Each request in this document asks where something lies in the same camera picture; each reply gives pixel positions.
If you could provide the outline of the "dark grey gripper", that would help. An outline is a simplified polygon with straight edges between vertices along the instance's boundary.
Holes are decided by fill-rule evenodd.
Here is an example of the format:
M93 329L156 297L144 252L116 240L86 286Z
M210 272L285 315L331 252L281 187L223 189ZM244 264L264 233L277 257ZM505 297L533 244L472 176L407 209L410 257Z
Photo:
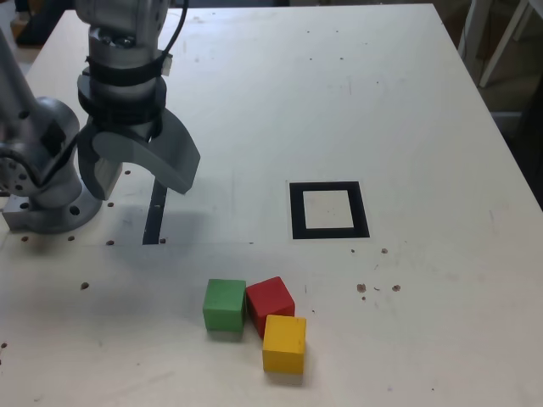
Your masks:
M136 125L89 120L77 135L77 154L81 179L102 201L115 188L122 163L139 165L165 187L185 194L200 161L187 128L167 109L159 120Z

